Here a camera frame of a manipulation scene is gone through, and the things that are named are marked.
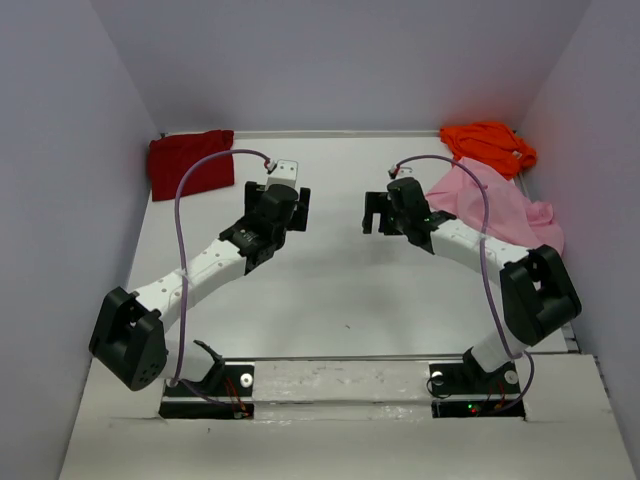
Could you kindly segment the pink t shirt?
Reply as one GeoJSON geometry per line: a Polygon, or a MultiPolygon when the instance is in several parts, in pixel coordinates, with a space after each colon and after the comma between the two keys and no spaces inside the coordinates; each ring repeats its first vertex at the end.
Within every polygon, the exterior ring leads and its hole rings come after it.
{"type": "Polygon", "coordinates": [[[435,210],[447,211],[466,225],[480,230],[484,219],[483,194],[489,202],[487,234],[502,241],[529,248],[543,244],[557,252],[564,250],[565,236],[553,207],[529,200],[518,187],[492,167],[464,157],[426,194],[435,210]]]}

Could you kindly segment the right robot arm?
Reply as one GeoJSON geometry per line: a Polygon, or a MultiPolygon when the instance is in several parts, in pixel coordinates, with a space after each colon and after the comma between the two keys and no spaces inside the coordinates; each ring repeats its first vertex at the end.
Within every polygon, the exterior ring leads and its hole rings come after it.
{"type": "Polygon", "coordinates": [[[497,371],[578,317],[582,305],[561,255],[551,246],[537,248],[485,236],[445,211],[430,208],[419,182],[411,177],[390,182],[385,192],[365,194],[363,232],[373,217],[378,231],[402,235],[410,244],[480,273],[483,284],[501,290],[502,314],[491,335],[463,356],[462,384],[482,392],[497,371]]]}

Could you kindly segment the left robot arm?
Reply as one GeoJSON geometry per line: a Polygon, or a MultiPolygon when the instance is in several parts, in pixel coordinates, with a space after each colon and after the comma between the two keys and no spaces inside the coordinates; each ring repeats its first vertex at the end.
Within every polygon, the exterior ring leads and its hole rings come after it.
{"type": "Polygon", "coordinates": [[[106,294],[89,352],[131,391],[177,377],[198,394],[215,392],[223,357],[201,340],[169,343],[165,335],[184,310],[270,260],[288,232],[305,231],[310,197],[305,187],[247,183],[244,215],[184,269],[133,292],[116,287],[106,294]]]}

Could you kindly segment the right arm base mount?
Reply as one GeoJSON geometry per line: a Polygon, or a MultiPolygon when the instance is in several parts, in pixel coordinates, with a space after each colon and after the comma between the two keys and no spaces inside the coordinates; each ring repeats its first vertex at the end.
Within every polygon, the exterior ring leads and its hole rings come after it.
{"type": "Polygon", "coordinates": [[[467,354],[461,361],[431,362],[425,387],[436,419],[526,417],[513,361],[492,373],[482,370],[467,354]]]}

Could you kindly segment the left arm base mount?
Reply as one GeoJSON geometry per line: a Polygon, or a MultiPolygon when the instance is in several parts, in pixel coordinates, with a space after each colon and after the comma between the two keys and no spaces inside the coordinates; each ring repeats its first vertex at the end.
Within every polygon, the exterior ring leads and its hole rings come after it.
{"type": "Polygon", "coordinates": [[[254,416],[255,363],[226,361],[202,341],[192,346],[204,353],[206,375],[199,381],[165,384],[159,406],[163,419],[249,420],[254,416]]]}

